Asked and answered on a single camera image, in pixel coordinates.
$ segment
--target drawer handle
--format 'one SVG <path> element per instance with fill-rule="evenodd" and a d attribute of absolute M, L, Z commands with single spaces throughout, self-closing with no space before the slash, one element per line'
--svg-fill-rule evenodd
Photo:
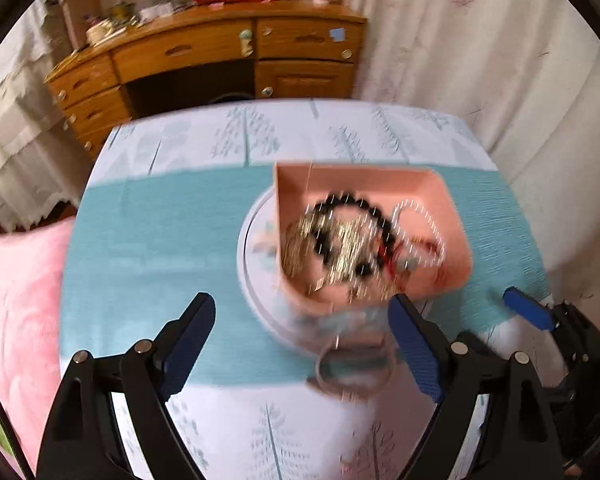
<path fill-rule="evenodd" d="M 102 116 L 102 110 L 94 110 L 93 112 L 89 112 L 87 115 L 87 120 L 91 121 L 92 119 L 97 119 Z"/>
<path fill-rule="evenodd" d="M 167 50 L 164 55 L 168 57 L 182 56 L 183 54 L 191 52 L 192 49 L 193 47 L 191 45 L 176 45 Z"/>
<path fill-rule="evenodd" d="M 84 85 L 85 83 L 88 83 L 88 82 L 89 82 L 89 78 L 88 77 L 83 77 L 82 79 L 78 79 L 78 81 L 76 81 L 74 83 L 74 90 L 77 90 L 82 85 Z"/>
<path fill-rule="evenodd" d="M 240 53 L 242 57 L 249 57 L 253 54 L 253 47 L 251 46 L 251 38 L 253 38 L 253 34 L 251 30 L 245 28 L 240 31 L 238 34 L 238 38 L 240 38 Z"/>
<path fill-rule="evenodd" d="M 318 36 L 315 32 L 305 34 L 304 36 L 296 36 L 297 43 L 324 43 L 324 38 Z"/>

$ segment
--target blue sticker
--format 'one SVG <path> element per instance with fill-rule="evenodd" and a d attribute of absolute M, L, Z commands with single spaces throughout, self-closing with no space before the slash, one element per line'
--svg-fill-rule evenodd
<path fill-rule="evenodd" d="M 343 28 L 332 28 L 329 31 L 329 35 L 333 38 L 336 43 L 344 41 L 344 29 Z"/>

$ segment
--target blue gripper pad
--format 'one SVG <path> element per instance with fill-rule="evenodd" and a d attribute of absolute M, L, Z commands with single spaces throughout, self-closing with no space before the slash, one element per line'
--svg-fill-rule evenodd
<path fill-rule="evenodd" d="M 180 319 L 167 323 L 156 338 L 164 333 L 167 345 L 173 344 L 170 352 L 157 356 L 163 359 L 158 391 L 165 402 L 182 391 L 215 322 L 216 303 L 210 295 L 199 293 Z"/>
<path fill-rule="evenodd" d="M 502 299 L 506 306 L 520 314 L 538 330 L 554 329 L 555 321 L 551 316 L 551 311 L 514 286 L 510 286 L 504 291 Z"/>
<path fill-rule="evenodd" d="M 406 297 L 400 301 L 394 296 L 389 301 L 389 327 L 394 333 L 395 340 L 400 347 L 400 352 L 409 365 L 411 375 L 416 381 L 420 391 L 431 397 L 434 402 L 440 402 L 444 396 L 440 378 L 444 373 L 441 362 L 434 350 L 427 343 L 426 336 L 421 329 L 425 323 L 415 307 Z"/>

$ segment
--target cabinet door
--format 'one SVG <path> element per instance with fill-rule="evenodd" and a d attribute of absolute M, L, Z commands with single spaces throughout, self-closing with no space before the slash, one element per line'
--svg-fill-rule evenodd
<path fill-rule="evenodd" d="M 256 65 L 259 98 L 351 97 L 354 65 L 330 61 L 261 61 Z"/>

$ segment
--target desk drawer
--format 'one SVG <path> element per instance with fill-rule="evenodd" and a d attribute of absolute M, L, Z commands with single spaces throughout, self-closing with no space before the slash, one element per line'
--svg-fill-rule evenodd
<path fill-rule="evenodd" d="M 64 114 L 78 138 L 93 130 L 125 123 L 132 115 L 119 86 L 68 108 Z"/>
<path fill-rule="evenodd" d="M 251 57 L 242 54 L 240 33 L 251 20 L 208 23 L 163 32 L 123 46 L 113 53 L 123 83 L 186 66 Z"/>
<path fill-rule="evenodd" d="M 54 99 L 62 109 L 118 84 L 109 56 L 99 56 L 79 65 L 49 83 Z"/>
<path fill-rule="evenodd" d="M 363 25 L 315 18 L 258 20 L 258 57 L 356 62 Z"/>
<path fill-rule="evenodd" d="M 77 137 L 78 142 L 83 147 L 84 151 L 91 157 L 91 160 L 96 160 L 104 148 L 105 142 L 107 142 L 113 128 L 115 128 L 115 126 L 107 126 L 106 128 L 101 128 Z"/>

